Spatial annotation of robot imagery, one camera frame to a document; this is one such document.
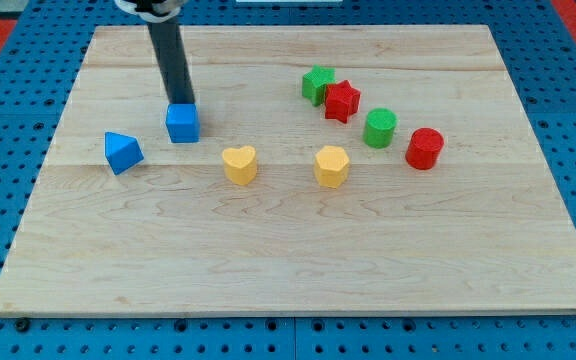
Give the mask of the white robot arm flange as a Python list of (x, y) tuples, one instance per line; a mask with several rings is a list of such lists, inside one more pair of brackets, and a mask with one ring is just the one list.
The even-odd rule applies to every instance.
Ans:
[(148, 23), (162, 23), (176, 17), (188, 0), (114, 0), (123, 12)]

